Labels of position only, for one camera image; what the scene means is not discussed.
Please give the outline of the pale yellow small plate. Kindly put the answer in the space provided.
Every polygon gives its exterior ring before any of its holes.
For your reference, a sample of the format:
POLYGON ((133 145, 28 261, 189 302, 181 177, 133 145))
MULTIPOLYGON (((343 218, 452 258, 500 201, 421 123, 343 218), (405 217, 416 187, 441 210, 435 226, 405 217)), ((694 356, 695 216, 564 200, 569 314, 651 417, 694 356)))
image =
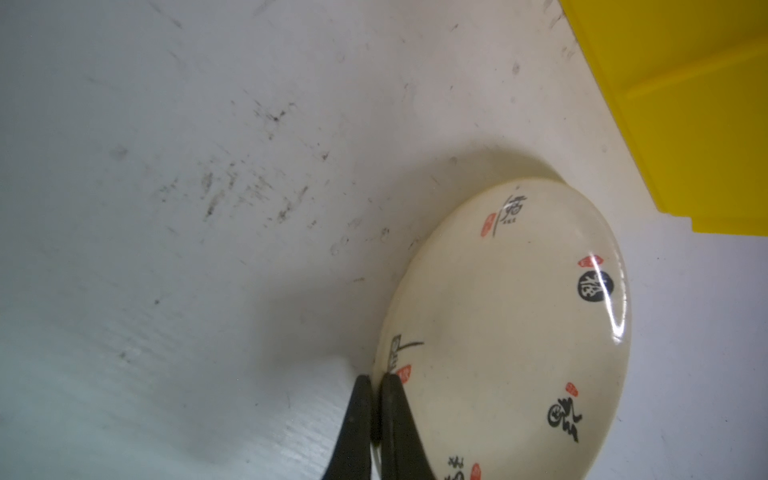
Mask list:
POLYGON ((420 247, 373 376, 401 379, 439 479, 581 479, 613 422, 630 337, 606 220, 563 182, 514 180, 420 247))

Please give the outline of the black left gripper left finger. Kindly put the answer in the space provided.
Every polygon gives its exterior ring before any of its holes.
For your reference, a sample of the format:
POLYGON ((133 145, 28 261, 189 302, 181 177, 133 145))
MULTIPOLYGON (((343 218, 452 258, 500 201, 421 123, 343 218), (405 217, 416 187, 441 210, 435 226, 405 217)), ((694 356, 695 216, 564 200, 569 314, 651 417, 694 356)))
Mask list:
POLYGON ((323 480, 371 479, 373 387, 367 375, 356 378, 341 429, 323 480))

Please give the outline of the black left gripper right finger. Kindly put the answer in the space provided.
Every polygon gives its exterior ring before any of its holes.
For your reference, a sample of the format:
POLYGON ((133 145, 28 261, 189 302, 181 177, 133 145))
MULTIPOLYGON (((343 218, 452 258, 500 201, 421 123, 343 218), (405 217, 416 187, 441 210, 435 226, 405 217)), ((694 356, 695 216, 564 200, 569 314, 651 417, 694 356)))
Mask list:
POLYGON ((380 385, 381 478, 434 480, 399 376, 385 374, 380 385))

